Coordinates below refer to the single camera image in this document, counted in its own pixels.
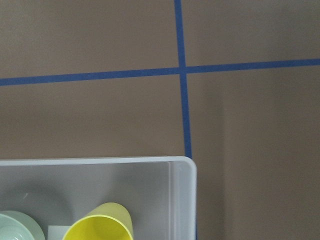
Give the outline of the yellow plastic cup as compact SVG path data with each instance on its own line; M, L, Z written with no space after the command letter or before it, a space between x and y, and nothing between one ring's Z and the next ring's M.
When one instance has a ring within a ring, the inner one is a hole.
M133 240L132 218L119 203L99 205L77 220L63 236L64 240Z

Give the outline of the green ceramic bowl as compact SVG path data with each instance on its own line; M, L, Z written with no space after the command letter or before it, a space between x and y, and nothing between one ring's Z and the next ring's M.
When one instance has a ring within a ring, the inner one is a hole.
M29 215L14 211L0 212L1 240L44 240L45 235L40 225Z

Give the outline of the translucent plastic storage box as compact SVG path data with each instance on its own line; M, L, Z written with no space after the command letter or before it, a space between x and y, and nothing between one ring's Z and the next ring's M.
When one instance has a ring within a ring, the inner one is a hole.
M185 156L7 159L0 208L71 226L101 204L124 206L136 240L194 240L197 167Z

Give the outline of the white label in box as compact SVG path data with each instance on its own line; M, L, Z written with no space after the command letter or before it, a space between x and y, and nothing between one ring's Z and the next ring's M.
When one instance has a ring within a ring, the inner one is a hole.
M49 225L47 232L47 240L63 240L70 226L65 225Z

